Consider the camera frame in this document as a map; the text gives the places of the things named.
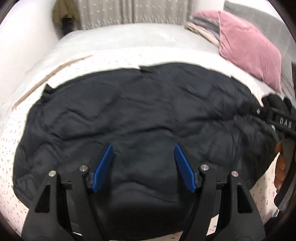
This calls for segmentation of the person's hand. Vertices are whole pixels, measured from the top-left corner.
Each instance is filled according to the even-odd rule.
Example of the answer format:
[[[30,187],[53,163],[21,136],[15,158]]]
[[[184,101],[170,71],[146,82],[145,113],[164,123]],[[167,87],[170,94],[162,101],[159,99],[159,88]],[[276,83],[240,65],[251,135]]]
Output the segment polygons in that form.
[[[275,178],[274,178],[274,186],[276,190],[280,190],[282,187],[282,184],[285,180],[286,173],[285,173],[285,168],[286,168],[286,161],[283,156],[283,151],[282,151],[282,141],[280,141],[276,147],[275,147],[275,152],[279,154],[278,159],[276,161],[276,167],[275,167]]]

